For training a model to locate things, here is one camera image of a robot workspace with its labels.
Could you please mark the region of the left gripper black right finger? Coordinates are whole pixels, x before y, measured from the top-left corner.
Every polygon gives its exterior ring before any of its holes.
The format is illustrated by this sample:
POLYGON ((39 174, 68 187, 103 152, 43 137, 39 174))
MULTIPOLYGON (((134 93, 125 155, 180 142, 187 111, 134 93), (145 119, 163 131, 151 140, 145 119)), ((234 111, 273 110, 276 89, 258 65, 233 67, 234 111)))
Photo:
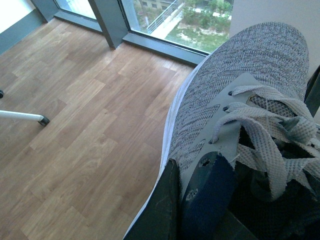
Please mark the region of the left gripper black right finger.
POLYGON ((254 240, 256 237, 230 212, 237 178, 217 152, 203 155, 195 166, 180 204, 182 240, 254 240))

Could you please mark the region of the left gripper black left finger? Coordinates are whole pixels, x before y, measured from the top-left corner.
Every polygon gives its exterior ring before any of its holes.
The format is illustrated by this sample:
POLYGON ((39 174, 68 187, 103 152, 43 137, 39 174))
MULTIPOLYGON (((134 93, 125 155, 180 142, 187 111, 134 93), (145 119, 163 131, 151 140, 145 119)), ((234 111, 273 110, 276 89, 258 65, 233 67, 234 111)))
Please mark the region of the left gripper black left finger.
POLYGON ((144 210, 125 240, 176 240, 180 195, 179 169, 169 159, 144 210))

